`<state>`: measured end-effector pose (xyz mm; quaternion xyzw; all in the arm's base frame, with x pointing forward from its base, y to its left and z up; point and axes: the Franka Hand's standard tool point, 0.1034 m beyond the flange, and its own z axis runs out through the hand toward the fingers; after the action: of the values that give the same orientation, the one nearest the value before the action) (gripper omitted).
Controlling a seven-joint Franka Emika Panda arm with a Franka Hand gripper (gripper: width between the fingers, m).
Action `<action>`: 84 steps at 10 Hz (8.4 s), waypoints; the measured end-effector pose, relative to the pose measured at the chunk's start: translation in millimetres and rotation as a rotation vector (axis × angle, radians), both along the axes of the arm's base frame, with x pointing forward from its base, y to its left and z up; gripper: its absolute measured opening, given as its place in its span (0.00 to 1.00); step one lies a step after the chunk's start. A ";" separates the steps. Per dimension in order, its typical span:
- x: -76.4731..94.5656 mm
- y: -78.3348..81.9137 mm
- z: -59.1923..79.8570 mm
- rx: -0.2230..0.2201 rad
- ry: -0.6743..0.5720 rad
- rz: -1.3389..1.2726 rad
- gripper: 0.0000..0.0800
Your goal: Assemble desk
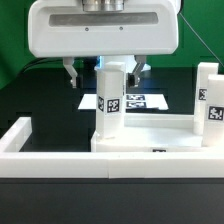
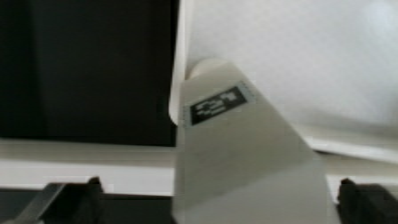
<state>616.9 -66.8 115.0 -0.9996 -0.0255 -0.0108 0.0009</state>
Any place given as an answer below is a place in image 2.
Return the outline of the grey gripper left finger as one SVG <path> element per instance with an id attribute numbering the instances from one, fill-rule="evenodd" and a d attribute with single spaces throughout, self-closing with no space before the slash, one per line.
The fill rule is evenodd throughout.
<path id="1" fill-rule="evenodd" d="M 101 196 L 98 177 L 85 183 L 50 183 L 11 224 L 105 224 Z"/>

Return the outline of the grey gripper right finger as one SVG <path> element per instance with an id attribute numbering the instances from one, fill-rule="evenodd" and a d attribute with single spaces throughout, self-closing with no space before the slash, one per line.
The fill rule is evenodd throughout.
<path id="1" fill-rule="evenodd" d="M 338 214 L 341 224 L 398 224 L 398 197 L 380 184 L 341 180 Z"/>

